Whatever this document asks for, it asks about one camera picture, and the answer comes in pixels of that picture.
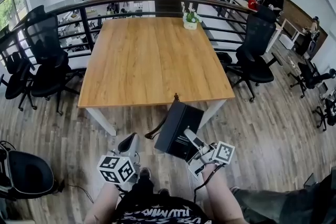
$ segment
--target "wooden table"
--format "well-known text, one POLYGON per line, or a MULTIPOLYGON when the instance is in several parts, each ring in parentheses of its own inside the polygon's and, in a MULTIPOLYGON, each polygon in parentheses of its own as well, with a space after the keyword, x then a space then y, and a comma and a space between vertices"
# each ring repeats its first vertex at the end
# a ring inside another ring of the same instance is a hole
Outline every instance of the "wooden table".
POLYGON ((78 107, 111 135, 113 126, 99 108, 216 101, 202 127, 233 90, 211 43, 199 25, 183 27, 181 18, 126 18, 104 22, 80 92, 78 107))

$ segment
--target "wooden floor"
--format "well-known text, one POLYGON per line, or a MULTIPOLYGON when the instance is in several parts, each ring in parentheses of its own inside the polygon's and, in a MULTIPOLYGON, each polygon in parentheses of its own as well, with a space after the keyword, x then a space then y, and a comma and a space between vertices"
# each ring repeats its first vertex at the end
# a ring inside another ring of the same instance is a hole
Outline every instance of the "wooden floor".
MULTIPOLYGON (((317 90, 307 91, 301 99, 300 88, 290 89, 293 81, 286 75, 290 71, 287 56, 295 58, 295 54, 279 44, 272 51, 280 52, 285 64, 272 66, 275 81, 255 89, 255 103, 249 103, 249 92, 242 83, 235 89, 236 98, 227 101, 198 132, 209 143, 221 140, 236 146, 233 160, 225 168, 230 186, 293 190, 301 188, 312 172, 321 180, 336 165, 336 129, 328 126, 322 133, 311 113, 320 105, 317 90)), ((71 86, 79 90, 80 84, 74 81, 71 86)), ((58 180, 85 188, 93 198, 102 186, 96 172, 100 155, 132 132, 143 134, 153 129, 167 112, 165 106, 105 109, 103 113, 118 133, 111 137, 85 110, 77 108, 77 96, 62 95, 62 117, 56 114, 55 97, 49 102, 34 101, 36 111, 27 102, 25 111, 20 112, 19 99, 8 101, 0 93, 1 140, 42 157, 58 180)), ((198 106, 206 109, 206 104, 198 106)), ((155 150, 154 141, 142 139, 141 143, 141 164, 152 168, 155 189, 166 187, 172 195, 192 199, 197 182, 188 176, 186 164, 155 150)), ((197 200, 204 197, 201 190, 197 200)), ((12 218, 34 219, 36 223, 82 223, 90 205, 81 190, 67 186, 61 194, 10 202, 8 209, 12 218)))

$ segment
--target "wooden wall panel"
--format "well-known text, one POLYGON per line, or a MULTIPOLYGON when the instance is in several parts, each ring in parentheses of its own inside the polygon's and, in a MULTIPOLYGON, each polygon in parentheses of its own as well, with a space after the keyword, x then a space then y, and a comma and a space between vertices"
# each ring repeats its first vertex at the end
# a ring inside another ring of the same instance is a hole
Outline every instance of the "wooden wall panel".
MULTIPOLYGON (((311 26, 313 19, 310 17, 306 12, 304 12, 299 6, 297 6, 294 2, 291 0, 285 0, 284 4, 284 11, 285 13, 280 18, 280 23, 282 23, 285 19, 288 19, 291 23, 298 25, 300 28, 305 28, 306 26, 311 26)), ((287 25, 285 27, 285 30, 290 34, 293 35, 295 30, 290 26, 287 25)), ((321 35, 317 42, 317 46, 313 53, 311 54, 311 57, 313 57, 318 50, 321 48, 322 44, 328 37, 328 34, 326 31, 324 31, 323 28, 320 27, 321 35)), ((303 36, 300 36, 297 40, 298 44, 302 44, 303 42, 303 36)))

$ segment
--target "black t-shirt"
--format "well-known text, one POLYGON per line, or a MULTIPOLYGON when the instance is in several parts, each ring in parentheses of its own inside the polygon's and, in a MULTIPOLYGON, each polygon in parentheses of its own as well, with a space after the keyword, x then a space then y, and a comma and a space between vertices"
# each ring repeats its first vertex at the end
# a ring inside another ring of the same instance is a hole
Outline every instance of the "black t-shirt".
MULTIPOLYGON (((265 0, 263 3, 264 6, 268 7, 269 5, 273 5, 274 8, 284 8, 284 0, 265 0)), ((280 10, 274 10, 274 13, 278 16, 280 10)))
POLYGON ((202 209, 191 201, 154 194, 139 200, 123 198, 115 211, 117 224, 212 224, 202 209))

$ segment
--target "red object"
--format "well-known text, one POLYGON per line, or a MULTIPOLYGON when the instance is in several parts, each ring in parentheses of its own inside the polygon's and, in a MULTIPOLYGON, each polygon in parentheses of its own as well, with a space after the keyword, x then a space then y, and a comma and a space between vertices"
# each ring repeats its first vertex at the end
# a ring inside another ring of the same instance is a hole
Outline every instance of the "red object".
POLYGON ((257 10, 257 5, 258 5, 258 2, 256 2, 255 0, 249 0, 248 1, 248 7, 250 9, 257 10))

